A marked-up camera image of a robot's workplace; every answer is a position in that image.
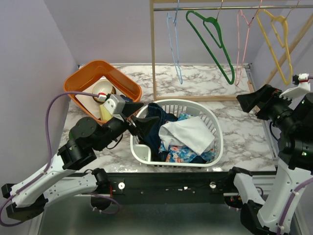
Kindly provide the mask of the light grey cloth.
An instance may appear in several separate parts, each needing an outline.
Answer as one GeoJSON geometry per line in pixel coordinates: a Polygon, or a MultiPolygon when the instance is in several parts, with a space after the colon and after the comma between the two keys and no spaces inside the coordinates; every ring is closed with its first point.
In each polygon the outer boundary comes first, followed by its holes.
{"type": "Polygon", "coordinates": [[[209,152],[215,138],[200,117],[168,122],[160,127],[158,135],[165,150],[187,146],[197,155],[209,152]]]}

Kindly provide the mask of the blue floral garment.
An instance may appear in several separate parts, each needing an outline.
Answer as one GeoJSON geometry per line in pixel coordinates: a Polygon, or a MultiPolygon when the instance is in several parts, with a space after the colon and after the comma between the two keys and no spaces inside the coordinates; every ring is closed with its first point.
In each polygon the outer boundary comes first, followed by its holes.
{"type": "MultiPolygon", "coordinates": [[[[188,114],[180,114],[179,120],[184,120],[187,118],[192,118],[195,116],[188,115],[188,114]]],[[[201,155],[197,155],[195,152],[193,152],[191,149],[189,149],[187,146],[171,146],[168,150],[164,149],[163,143],[160,140],[160,146],[158,149],[158,153],[160,155],[160,158],[163,162],[168,163],[196,163],[196,164],[204,164],[208,161],[212,160],[213,154],[209,152],[204,152],[201,155]]]]}

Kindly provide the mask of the pink wire hanger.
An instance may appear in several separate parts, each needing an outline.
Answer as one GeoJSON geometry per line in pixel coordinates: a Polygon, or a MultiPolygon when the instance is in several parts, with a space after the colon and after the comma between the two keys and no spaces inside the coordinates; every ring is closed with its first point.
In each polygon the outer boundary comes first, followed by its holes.
{"type": "Polygon", "coordinates": [[[249,34],[250,34],[250,28],[253,23],[253,20],[255,19],[257,13],[260,10],[260,7],[262,5],[263,1],[260,0],[259,5],[257,7],[257,10],[255,11],[254,15],[250,20],[247,19],[245,14],[243,13],[243,10],[240,9],[237,12],[237,39],[238,39],[238,50],[237,50],[237,61],[236,61],[236,75],[235,75],[235,86],[237,87],[242,79],[243,76],[243,68],[244,68],[244,61],[246,58],[246,50],[247,50],[247,45],[248,45],[248,40],[249,40],[249,34]],[[240,34],[240,18],[243,18],[246,26],[247,26],[247,31],[246,31],[246,39],[245,39],[245,45],[243,49],[243,54],[241,55],[241,34],[240,34]]]}

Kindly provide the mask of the light blue wire hanger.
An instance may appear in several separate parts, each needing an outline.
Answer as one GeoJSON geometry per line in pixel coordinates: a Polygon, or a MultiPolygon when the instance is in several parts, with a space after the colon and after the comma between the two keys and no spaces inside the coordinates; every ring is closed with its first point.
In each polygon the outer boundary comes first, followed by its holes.
{"type": "Polygon", "coordinates": [[[174,15],[171,15],[170,12],[167,12],[166,23],[167,23],[169,45],[170,45],[170,51],[171,51],[171,55],[173,59],[173,65],[174,65],[179,83],[182,85],[183,76],[182,76],[181,66],[179,64],[179,40],[178,40],[178,31],[177,31],[177,18],[178,18],[178,11],[179,11],[179,3],[180,1],[178,0],[174,15]]]}

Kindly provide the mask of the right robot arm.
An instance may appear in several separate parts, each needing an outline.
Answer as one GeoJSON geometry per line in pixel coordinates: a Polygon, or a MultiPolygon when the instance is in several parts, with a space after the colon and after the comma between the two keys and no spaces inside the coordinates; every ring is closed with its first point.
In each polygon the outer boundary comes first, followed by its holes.
{"type": "Polygon", "coordinates": [[[278,139],[277,173],[264,200],[250,171],[234,167],[225,187],[238,191],[242,200],[241,224],[254,235],[287,235],[305,187],[313,181],[313,93],[307,91],[293,110],[289,107],[296,88],[285,92],[264,85],[259,90],[237,96],[246,113],[254,107],[258,119],[271,120],[281,133],[278,139]]]}

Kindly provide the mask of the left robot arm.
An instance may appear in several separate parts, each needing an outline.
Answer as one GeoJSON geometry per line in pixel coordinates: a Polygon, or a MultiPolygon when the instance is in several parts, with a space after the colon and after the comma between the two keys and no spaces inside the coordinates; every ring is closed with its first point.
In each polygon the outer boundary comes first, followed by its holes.
{"type": "Polygon", "coordinates": [[[104,169],[69,183],[60,180],[80,170],[96,159],[95,151],[107,148],[125,131],[141,138],[147,136],[159,117],[137,118],[133,113],[143,107],[141,102],[117,102],[109,99],[100,107],[110,119],[103,125],[84,117],[70,130],[70,139],[43,166],[26,180],[18,184],[1,187],[6,202],[1,206],[7,217],[21,224],[40,215],[44,209],[64,197],[81,193],[110,192],[112,187],[104,169]]]}

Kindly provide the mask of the dark blue striped cup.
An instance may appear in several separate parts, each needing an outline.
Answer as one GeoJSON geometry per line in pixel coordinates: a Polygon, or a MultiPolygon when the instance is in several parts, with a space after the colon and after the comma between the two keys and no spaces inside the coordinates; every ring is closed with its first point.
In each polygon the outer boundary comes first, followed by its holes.
{"type": "Polygon", "coordinates": [[[133,102],[133,100],[127,96],[121,95],[121,97],[125,102],[133,102]]]}

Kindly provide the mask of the yellow cup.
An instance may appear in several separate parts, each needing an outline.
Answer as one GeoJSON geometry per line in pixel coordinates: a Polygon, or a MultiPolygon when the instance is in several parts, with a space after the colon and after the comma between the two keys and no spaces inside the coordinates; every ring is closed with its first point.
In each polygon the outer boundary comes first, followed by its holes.
{"type": "Polygon", "coordinates": [[[99,106],[99,114],[100,119],[103,122],[107,122],[113,117],[113,115],[103,105],[99,106]]]}

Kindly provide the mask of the orange plastic bin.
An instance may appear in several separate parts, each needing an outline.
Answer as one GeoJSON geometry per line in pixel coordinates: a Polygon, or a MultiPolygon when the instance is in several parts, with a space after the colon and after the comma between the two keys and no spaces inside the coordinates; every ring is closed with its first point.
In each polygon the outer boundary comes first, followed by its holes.
{"type": "MultiPolygon", "coordinates": [[[[134,102],[139,102],[142,95],[141,87],[123,74],[120,70],[107,63],[104,60],[91,61],[82,66],[78,71],[72,74],[64,82],[63,88],[65,92],[83,92],[87,87],[98,81],[102,77],[106,79],[116,88],[118,94],[123,94],[131,98],[134,102]]],[[[88,116],[103,124],[101,119],[96,119],[91,115],[75,97],[75,94],[70,94],[71,100],[84,111],[88,116]]]]}

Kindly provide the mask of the white plastic laundry basket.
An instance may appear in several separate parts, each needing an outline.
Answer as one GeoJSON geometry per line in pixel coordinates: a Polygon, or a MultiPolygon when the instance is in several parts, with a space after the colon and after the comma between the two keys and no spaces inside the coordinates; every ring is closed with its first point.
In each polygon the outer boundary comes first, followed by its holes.
{"type": "Polygon", "coordinates": [[[217,164],[224,153],[224,140],[222,129],[217,117],[205,106],[183,99],[163,99],[156,101],[165,112],[174,114],[178,117],[181,113],[199,116],[206,126],[206,129],[213,134],[214,139],[210,142],[210,152],[213,154],[212,160],[205,164],[196,163],[167,163],[152,160],[151,149],[140,144],[139,140],[133,136],[130,137],[130,149],[133,157],[142,164],[154,165],[159,167],[209,167],[217,164]]]}

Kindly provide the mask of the patterned ceramic bowl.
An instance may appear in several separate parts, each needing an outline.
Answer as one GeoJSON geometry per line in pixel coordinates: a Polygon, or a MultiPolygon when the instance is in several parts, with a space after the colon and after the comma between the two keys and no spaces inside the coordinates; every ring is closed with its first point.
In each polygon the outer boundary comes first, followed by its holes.
{"type": "Polygon", "coordinates": [[[116,94],[115,87],[107,80],[101,80],[92,89],[93,94],[116,94]]]}

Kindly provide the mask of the white square plate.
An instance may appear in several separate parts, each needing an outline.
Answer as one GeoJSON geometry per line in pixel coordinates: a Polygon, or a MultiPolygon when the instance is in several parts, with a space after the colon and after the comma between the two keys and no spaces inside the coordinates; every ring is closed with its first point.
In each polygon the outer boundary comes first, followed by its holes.
{"type": "MultiPolygon", "coordinates": [[[[83,92],[85,93],[92,93],[92,89],[95,86],[95,84],[101,80],[107,80],[106,77],[100,78],[98,81],[93,83],[91,86],[87,87],[83,92]]],[[[81,103],[83,108],[85,108],[91,115],[93,115],[96,119],[100,119],[99,114],[99,106],[101,103],[95,101],[95,97],[86,96],[86,95],[76,95],[75,96],[77,100],[81,103]]]]}

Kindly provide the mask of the green floral mug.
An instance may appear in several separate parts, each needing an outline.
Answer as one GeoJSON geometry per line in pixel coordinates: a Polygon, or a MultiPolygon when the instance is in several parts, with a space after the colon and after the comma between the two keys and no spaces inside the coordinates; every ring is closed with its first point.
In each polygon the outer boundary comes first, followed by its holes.
{"type": "Polygon", "coordinates": [[[69,131],[69,133],[68,133],[68,137],[69,137],[69,139],[70,139],[70,140],[74,138],[74,137],[73,137],[73,134],[72,134],[72,132],[71,132],[71,131],[69,131]]]}

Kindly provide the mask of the black mounting base bar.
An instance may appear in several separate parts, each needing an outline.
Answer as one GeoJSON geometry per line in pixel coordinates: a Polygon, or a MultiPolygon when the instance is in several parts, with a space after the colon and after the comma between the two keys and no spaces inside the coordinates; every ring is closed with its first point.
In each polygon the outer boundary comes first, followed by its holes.
{"type": "Polygon", "coordinates": [[[97,194],[125,204],[224,203],[238,193],[228,172],[107,173],[97,194]]]}

